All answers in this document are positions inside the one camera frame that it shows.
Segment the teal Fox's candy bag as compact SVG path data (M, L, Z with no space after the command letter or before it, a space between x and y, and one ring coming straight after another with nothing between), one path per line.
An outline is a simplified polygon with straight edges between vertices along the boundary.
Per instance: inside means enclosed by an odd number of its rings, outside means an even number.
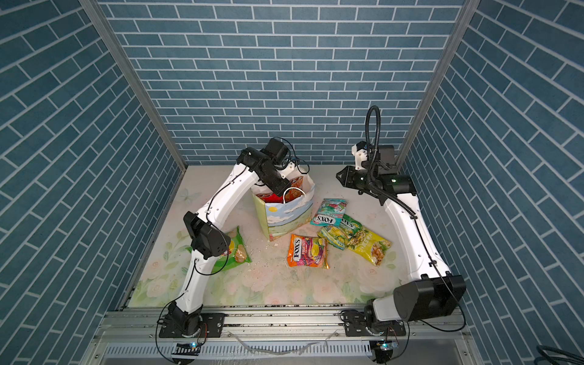
M345 215L347 205L345 199L323 199L310 223L318 227L338 227Z

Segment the floral paper gift bag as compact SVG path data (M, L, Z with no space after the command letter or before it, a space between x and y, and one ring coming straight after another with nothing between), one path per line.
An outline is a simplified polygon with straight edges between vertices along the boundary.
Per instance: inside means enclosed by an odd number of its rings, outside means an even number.
M270 240L289 234L309 222L312 209L315 184L309 174L301 174L304 178L301 197L292 202L278 204L265 203L256 194L273 193L265 184L252 187L252 200L263 234Z

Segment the yellow-green snack packet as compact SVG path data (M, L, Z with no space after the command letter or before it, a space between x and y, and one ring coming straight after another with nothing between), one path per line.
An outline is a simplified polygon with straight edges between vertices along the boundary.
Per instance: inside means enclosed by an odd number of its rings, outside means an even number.
M347 248L375 266L380 266L392 242L363 228L348 241Z

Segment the orange Fox's fruit candy bag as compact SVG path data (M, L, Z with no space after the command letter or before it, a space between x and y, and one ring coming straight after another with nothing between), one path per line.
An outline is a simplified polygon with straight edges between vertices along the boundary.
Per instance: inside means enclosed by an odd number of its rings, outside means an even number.
M287 264L290 267L306 266L329 269L328 242L321 237L290 236Z

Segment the green snack packet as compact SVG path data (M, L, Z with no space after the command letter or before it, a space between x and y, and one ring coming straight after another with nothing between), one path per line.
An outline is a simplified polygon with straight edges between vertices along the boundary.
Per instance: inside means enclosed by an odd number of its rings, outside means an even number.
M210 271L211 275L235 269L252 262L251 257L246 250L246 244L244 243L240 227L236 226L228 233L228 236L231 238L228 251L218 258L213 269Z

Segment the green Fox's Spring Tea candy bag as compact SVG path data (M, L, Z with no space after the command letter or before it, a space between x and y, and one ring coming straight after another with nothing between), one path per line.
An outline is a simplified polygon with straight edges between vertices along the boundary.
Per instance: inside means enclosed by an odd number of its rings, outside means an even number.
M344 250L349 247L350 241L362 229L362 223L345 214L339 226L329 225L323 227L317 235L333 247Z

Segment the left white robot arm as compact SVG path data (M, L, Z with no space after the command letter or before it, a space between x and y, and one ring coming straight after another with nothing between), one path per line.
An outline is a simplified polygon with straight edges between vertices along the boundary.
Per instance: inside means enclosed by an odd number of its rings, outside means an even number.
M214 265L228 252L231 238L222 231L229 214L240 199L257 183L265 185L277 196L291 187L287 178L295 164L284 165L289 147L273 138L262 149L245 148L237 158L222 187L197 212L184 217L191 242L191 259L178 298L170 301L168 313L158 321L179 337L193 337L199 332L199 316L209 277Z

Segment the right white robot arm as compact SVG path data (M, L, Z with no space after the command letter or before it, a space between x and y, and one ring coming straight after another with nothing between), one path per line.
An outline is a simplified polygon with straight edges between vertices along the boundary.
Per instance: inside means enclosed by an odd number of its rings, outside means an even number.
M449 316L466 292L463 277L453 275L438 253L422 217L415 184L410 176L397 173L393 152L391 145L374 148L361 141L351 149L355 165L336 175L343 187L379 201L405 255L406 282L365 307L371 328L398 320Z

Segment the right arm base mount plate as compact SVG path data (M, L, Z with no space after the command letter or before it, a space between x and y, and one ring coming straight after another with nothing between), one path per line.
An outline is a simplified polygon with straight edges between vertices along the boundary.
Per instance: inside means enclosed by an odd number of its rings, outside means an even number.
M348 337L400 337L406 335L406 329L401 321L379 322L371 313L358 310L342 310L339 319Z

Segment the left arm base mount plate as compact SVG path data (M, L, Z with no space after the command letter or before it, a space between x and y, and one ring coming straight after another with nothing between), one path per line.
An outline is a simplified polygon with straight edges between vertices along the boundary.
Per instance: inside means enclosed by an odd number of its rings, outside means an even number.
M223 313L195 313L185 324L178 324L166 314L158 320L158 335L163 339L220 338L226 315Z

